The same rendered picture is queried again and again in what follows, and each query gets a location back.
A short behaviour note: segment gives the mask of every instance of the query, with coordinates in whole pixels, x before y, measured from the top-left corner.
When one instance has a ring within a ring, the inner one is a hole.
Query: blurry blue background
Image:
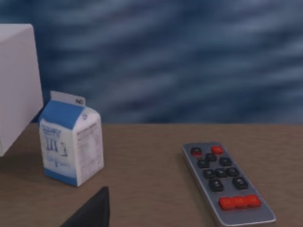
[[[45,100],[104,122],[303,122],[302,0],[0,0],[31,23]]]

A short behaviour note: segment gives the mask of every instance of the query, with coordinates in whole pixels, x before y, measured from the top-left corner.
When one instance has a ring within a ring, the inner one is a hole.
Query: brown tabletop
[[[58,227],[109,186],[111,227],[213,227],[183,157],[184,143],[225,145],[277,217],[303,225],[303,126],[105,125],[106,167],[79,188],[43,174],[37,126],[0,158],[0,226]]]

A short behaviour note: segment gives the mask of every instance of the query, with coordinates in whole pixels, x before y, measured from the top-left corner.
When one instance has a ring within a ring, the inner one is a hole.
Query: blue carton roof
[[[44,119],[72,130],[83,110],[83,106],[51,100],[42,111],[39,122]]]

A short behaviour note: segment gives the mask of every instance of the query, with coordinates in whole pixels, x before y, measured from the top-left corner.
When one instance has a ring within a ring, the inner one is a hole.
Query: remote control
[[[276,226],[271,208],[220,143],[190,143],[182,149],[217,226]]]

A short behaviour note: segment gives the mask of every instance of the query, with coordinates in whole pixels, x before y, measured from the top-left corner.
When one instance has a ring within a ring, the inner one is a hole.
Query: white box
[[[0,157],[43,107],[29,24],[0,24]]]
[[[104,167],[101,117],[85,99],[51,92],[39,117],[45,174],[80,186]]]

